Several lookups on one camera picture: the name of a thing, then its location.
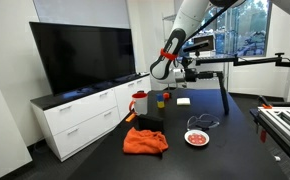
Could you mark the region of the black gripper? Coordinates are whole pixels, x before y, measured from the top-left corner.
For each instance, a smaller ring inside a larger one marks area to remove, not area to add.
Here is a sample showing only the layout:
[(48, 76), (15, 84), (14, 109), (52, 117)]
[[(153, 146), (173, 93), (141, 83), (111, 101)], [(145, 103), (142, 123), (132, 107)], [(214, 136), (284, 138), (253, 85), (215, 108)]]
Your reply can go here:
[(214, 77), (212, 71), (197, 72), (195, 69), (185, 70), (185, 81), (195, 82), (197, 79), (210, 79)]

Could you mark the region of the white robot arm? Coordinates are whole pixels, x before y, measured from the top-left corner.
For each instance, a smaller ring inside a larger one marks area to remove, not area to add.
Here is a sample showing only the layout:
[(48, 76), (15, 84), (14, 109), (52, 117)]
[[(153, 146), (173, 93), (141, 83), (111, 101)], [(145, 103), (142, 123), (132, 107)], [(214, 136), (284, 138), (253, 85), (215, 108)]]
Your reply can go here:
[[(170, 64), (177, 58), (183, 44), (196, 33), (207, 27), (227, 9), (239, 6), (245, 0), (184, 0), (176, 15), (172, 31), (160, 51), (158, 59), (151, 64), (150, 73), (158, 81), (169, 84), (176, 81), (175, 73)], [(290, 15), (290, 0), (270, 0), (277, 7)], [(201, 24), (204, 13), (212, 6), (221, 7), (221, 10)]]

